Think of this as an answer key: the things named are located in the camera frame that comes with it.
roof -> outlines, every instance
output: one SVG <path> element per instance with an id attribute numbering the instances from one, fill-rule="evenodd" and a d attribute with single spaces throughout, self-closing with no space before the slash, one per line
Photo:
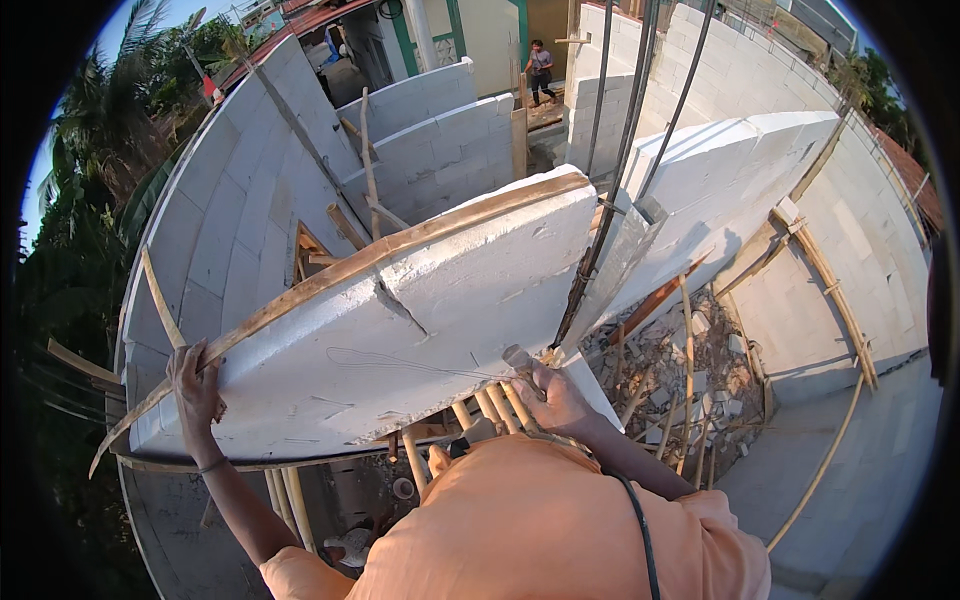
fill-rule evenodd
<path id="1" fill-rule="evenodd" d="M 887 153 L 890 160 L 894 163 L 894 168 L 900 173 L 900 178 L 906 184 L 907 192 L 912 196 L 917 193 L 917 189 L 924 182 L 926 170 L 920 166 L 920 163 L 904 150 L 900 144 L 895 142 L 892 137 L 880 129 L 874 130 L 876 139 L 879 140 L 883 151 Z M 937 190 L 934 189 L 932 181 L 928 181 L 917 196 L 917 208 L 923 214 L 924 219 L 934 229 L 934 232 L 942 231 L 944 228 L 944 214 L 940 210 L 940 199 L 937 197 Z"/>
<path id="2" fill-rule="evenodd" d="M 276 30 L 270 37 L 266 39 L 262 44 L 260 44 L 256 50 L 251 53 L 250 60 L 254 64 L 259 64 L 267 55 L 270 54 L 271 50 L 276 48 L 278 44 L 288 35 L 295 34 L 297 37 L 304 36 L 314 31 L 318 27 L 322 27 L 331 21 L 335 21 L 341 16 L 356 11 L 361 7 L 365 7 L 368 4 L 372 4 L 374 0 L 349 0 L 343 6 L 331 8 L 326 5 L 312 6 L 307 8 L 304 11 L 298 12 L 297 16 L 291 19 L 285 19 L 286 24 L 280 29 Z M 247 67 L 243 64 L 239 65 L 237 70 L 235 70 L 224 82 L 223 87 L 229 88 L 231 85 L 239 82 L 244 75 L 247 74 Z"/>

man in gray shirt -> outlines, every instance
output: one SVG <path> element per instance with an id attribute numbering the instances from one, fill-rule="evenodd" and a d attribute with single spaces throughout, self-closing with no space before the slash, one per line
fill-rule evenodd
<path id="1" fill-rule="evenodd" d="M 542 39 L 535 39 L 532 45 L 534 49 L 530 51 L 530 59 L 523 70 L 529 71 L 533 68 L 530 89 L 534 92 L 534 106 L 538 107 L 540 105 L 538 89 L 542 89 L 544 94 L 550 96 L 550 103 L 553 104 L 557 101 L 557 94 L 547 88 L 550 84 L 550 67 L 553 66 L 553 55 L 543 49 Z"/>

hand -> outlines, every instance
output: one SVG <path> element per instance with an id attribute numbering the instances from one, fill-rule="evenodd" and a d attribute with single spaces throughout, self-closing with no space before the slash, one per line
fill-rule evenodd
<path id="1" fill-rule="evenodd" d="M 202 443 L 212 438 L 210 422 L 220 403 L 217 394 L 217 375 L 221 358 L 217 358 L 197 373 L 197 361 L 206 348 L 206 338 L 192 347 L 181 346 L 174 350 L 167 362 L 167 377 L 174 386 L 180 426 L 183 428 L 183 444 L 186 451 L 196 459 Z"/>
<path id="2" fill-rule="evenodd" d="M 546 402 L 537 398 L 525 380 L 514 379 L 511 383 L 537 423 L 550 433 L 585 443 L 604 423 L 609 424 L 562 372 L 535 361 L 533 376 L 537 386 L 546 392 Z"/>

hammer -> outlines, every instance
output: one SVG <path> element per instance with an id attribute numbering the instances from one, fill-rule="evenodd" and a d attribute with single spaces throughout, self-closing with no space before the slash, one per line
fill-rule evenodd
<path id="1" fill-rule="evenodd" d="M 520 378 L 530 384 L 534 394 L 537 395 L 537 400 L 546 402 L 546 394 L 540 389 L 540 386 L 534 382 L 534 360 L 536 360 L 534 357 L 527 353 L 525 349 L 521 348 L 520 344 L 513 344 L 503 350 L 503 354 L 500 357 L 503 358 L 503 362 L 510 365 L 514 371 L 516 371 L 516 374 L 519 375 Z"/>

rubble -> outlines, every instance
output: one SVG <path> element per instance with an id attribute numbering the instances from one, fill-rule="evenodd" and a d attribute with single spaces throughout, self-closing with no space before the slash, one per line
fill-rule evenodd
<path id="1" fill-rule="evenodd" d="M 742 444 L 749 452 L 749 445 L 756 436 L 751 423 L 762 416 L 762 390 L 753 380 L 747 363 L 747 338 L 739 329 L 736 318 L 716 302 L 709 286 L 695 292 L 690 303 L 694 309 L 691 321 L 695 372 L 691 404 L 693 422 L 688 446 L 699 450 L 698 440 L 705 429 L 706 418 L 707 443 L 717 443 L 720 449 L 716 455 L 716 477 L 719 478 L 740 456 L 745 455 L 740 448 Z M 680 437 L 686 419 L 684 309 L 678 302 L 642 329 L 627 332 L 622 386 L 618 390 L 613 381 L 617 348 L 609 345 L 608 338 L 616 331 L 617 323 L 623 323 L 638 306 L 639 302 L 598 327 L 583 341 L 580 350 L 617 415 L 623 414 L 626 402 L 637 392 L 647 368 L 652 369 L 643 384 L 644 390 L 640 391 L 640 403 L 625 425 L 631 439 L 659 444 L 664 427 L 652 427 L 645 435 L 642 434 L 651 423 L 665 416 L 670 409 L 671 398 L 679 400 L 664 453 L 667 465 L 675 467 L 683 447 Z M 730 445 L 739 451 L 727 452 Z M 685 476 L 692 476 L 695 463 L 690 460 L 684 463 Z"/>

